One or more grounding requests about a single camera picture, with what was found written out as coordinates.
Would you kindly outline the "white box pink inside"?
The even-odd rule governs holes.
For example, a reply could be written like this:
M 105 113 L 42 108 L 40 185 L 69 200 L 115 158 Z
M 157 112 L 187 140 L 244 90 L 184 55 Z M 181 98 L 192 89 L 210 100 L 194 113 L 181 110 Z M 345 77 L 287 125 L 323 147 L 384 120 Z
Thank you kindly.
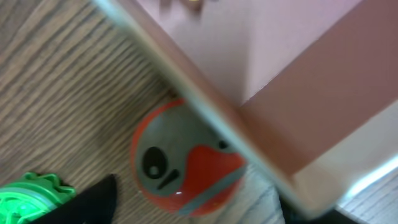
M 99 1 L 301 214 L 397 168 L 397 1 Z

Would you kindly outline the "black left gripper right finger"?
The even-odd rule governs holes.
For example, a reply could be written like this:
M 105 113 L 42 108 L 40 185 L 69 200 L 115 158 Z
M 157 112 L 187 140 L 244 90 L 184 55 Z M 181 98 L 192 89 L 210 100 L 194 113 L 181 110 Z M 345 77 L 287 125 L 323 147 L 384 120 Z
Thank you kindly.
M 281 196 L 279 196 L 279 202 L 285 224 L 359 224 L 337 210 L 332 210 L 318 218 L 307 220 L 296 213 Z

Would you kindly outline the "green round gear toy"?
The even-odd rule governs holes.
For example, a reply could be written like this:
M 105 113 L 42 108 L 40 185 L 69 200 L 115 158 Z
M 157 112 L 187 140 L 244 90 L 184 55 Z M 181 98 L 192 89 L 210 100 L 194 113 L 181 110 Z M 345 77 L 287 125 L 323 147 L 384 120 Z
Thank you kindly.
M 1 187 L 1 224 L 25 224 L 51 212 L 76 195 L 57 174 L 26 172 Z

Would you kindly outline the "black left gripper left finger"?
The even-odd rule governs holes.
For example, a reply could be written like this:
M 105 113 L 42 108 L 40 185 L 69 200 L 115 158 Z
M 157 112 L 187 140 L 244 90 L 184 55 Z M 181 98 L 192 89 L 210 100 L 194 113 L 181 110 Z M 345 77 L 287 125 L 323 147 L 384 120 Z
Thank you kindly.
M 118 182 L 110 174 L 31 224 L 111 224 L 117 203 Z

